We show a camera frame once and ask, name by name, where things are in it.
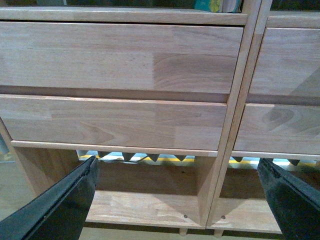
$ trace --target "black object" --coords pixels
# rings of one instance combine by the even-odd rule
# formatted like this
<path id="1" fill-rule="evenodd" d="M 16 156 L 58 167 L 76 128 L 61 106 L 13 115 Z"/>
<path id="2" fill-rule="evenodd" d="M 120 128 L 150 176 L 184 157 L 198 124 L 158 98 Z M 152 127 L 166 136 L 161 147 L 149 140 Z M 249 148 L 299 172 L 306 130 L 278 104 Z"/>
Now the black object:
<path id="1" fill-rule="evenodd" d="M 154 162 L 156 162 L 160 156 L 160 154 L 147 154 L 147 156 Z"/>
<path id="2" fill-rule="evenodd" d="M 184 155 L 174 155 L 177 159 L 179 159 L 181 162 L 183 161 L 183 160 L 185 160 L 185 158 L 187 157 L 187 156 L 184 156 Z"/>
<path id="3" fill-rule="evenodd" d="M 240 163 L 243 159 L 241 156 L 233 156 L 233 159 L 236 160 L 238 163 Z"/>
<path id="4" fill-rule="evenodd" d="M 129 162 L 131 160 L 131 158 L 135 155 L 135 153 L 131 153 L 131 152 L 123 152 L 122 156 L 125 162 Z"/>
<path id="5" fill-rule="evenodd" d="M 258 174 L 266 200 L 286 240 L 320 240 L 320 191 L 261 158 Z"/>
<path id="6" fill-rule="evenodd" d="M 300 160 L 296 159 L 288 159 L 288 161 L 294 166 L 298 166 L 298 164 L 300 163 Z"/>
<path id="7" fill-rule="evenodd" d="M 88 158 L 0 222 L 0 240 L 78 240 L 95 194 L 98 160 Z"/>
<path id="8" fill-rule="evenodd" d="M 98 156 L 99 156 L 99 158 L 103 158 L 110 153 L 111 153 L 110 151 L 98 151 Z"/>

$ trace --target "top shelf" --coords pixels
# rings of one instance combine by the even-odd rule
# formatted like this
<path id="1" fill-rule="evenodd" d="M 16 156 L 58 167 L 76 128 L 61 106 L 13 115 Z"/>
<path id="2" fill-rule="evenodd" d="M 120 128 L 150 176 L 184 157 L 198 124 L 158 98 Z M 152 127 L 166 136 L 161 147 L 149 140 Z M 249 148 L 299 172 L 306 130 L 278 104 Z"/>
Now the top shelf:
<path id="1" fill-rule="evenodd" d="M 0 20 L 244 26 L 243 13 L 132 7 L 0 7 Z"/>

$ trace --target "open shelf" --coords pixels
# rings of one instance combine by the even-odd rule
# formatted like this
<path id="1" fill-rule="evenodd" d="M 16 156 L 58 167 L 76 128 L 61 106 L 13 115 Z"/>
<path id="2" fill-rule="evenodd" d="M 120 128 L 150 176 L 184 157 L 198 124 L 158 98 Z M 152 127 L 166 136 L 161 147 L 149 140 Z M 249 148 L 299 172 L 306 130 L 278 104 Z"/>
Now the open shelf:
<path id="1" fill-rule="evenodd" d="M 320 189 L 320 174 L 292 172 Z M 228 168 L 209 229 L 281 234 L 255 169 Z"/>
<path id="2" fill-rule="evenodd" d="M 194 167 L 100 163 L 87 222 L 204 229 Z"/>

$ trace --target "wooden shelf unit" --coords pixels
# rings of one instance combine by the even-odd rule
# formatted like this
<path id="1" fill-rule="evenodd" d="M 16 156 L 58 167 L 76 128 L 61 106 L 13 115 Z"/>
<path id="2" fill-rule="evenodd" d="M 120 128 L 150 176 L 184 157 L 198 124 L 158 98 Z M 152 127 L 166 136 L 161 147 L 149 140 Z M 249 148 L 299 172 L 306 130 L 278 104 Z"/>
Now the wooden shelf unit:
<path id="1" fill-rule="evenodd" d="M 105 163 L 87 221 L 203 229 L 195 167 Z"/>
<path id="2" fill-rule="evenodd" d="M 293 171 L 320 189 L 320 171 Z M 281 234 L 265 199 L 257 170 L 228 168 L 208 229 Z"/>
<path id="3" fill-rule="evenodd" d="M 316 87 L 308 91 L 308 84 L 303 92 L 313 95 L 307 97 L 290 95 L 290 90 L 281 91 L 287 93 L 284 96 L 274 95 L 271 83 L 264 84 L 271 88 L 268 94 L 250 93 L 258 81 L 259 61 L 265 64 L 262 50 L 268 52 L 272 45 L 278 55 L 286 50 L 284 56 L 307 49 L 312 64 L 320 67 L 313 40 L 320 28 L 319 13 L 270 12 L 271 4 L 272 0 L 244 0 L 243 11 L 237 14 L 162 8 L 0 7 L 0 54 L 5 56 L 0 72 L 0 132 L 35 196 L 79 164 L 75 150 L 194 155 L 195 167 L 188 168 L 102 163 L 87 221 L 175 227 L 182 235 L 188 228 L 215 229 L 216 236 L 223 230 L 280 233 L 256 171 L 228 169 L 231 155 L 320 160 L 307 144 L 290 153 L 271 146 L 234 148 L 246 104 L 255 105 L 262 122 L 262 109 L 272 105 L 284 105 L 286 110 L 320 106 L 319 91 Z M 280 34 L 295 29 L 299 36 L 312 29 L 312 34 L 304 39 L 306 47 L 300 47 L 297 41 L 286 44 L 286 37 L 274 43 L 266 34 L 274 29 Z M 308 53 L 299 56 L 306 58 L 298 59 L 302 65 L 298 62 L 297 71 L 309 66 L 303 64 L 309 61 Z M 55 68 L 61 63 L 61 69 Z M 274 69 L 269 72 L 264 81 L 279 76 L 282 81 L 289 79 L 281 76 L 281 70 L 276 76 Z M 296 74 L 295 83 L 299 81 L 305 79 Z M 51 108 L 44 109 L 43 103 Z M 93 115 L 82 117 L 79 111 L 93 103 L 97 106 Z M 28 114 L 28 106 L 33 114 Z M 132 107 L 144 114 L 143 122 Z M 215 114 L 220 108 L 223 111 Z M 117 109 L 128 114 L 115 124 L 116 131 L 96 118 L 117 123 Z M 193 113 L 191 119 L 186 110 Z M 319 127 L 316 115 L 308 126 Z M 138 134 L 130 119 L 140 124 L 143 134 Z M 263 124 L 266 133 L 270 122 L 272 117 Z M 290 128 L 287 118 L 281 123 Z M 68 131 L 67 140 L 55 135 L 57 126 L 60 132 Z M 45 139 L 37 130 L 40 127 L 50 132 Z M 28 135 L 28 128 L 33 135 Z M 157 141 L 159 129 L 164 134 Z M 139 144 L 128 140 L 130 132 Z M 278 131 L 280 138 L 286 134 Z M 197 140 L 204 143 L 199 146 Z"/>

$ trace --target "finger-jointed wood panel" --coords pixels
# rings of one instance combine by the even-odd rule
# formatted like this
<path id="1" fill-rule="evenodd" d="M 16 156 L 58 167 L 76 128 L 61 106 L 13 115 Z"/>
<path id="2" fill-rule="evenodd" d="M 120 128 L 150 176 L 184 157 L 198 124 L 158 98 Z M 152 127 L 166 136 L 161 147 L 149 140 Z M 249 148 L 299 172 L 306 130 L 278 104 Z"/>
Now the finger-jointed wood panel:
<path id="1" fill-rule="evenodd" d="M 0 23 L 6 86 L 230 92 L 241 27 Z"/>
<path id="2" fill-rule="evenodd" d="M 0 96 L 13 140 L 216 150 L 222 103 Z"/>
<path id="3" fill-rule="evenodd" d="M 247 104 L 236 151 L 320 154 L 320 107 Z"/>
<path id="4" fill-rule="evenodd" d="M 320 96 L 320 29 L 265 31 L 250 94 Z"/>

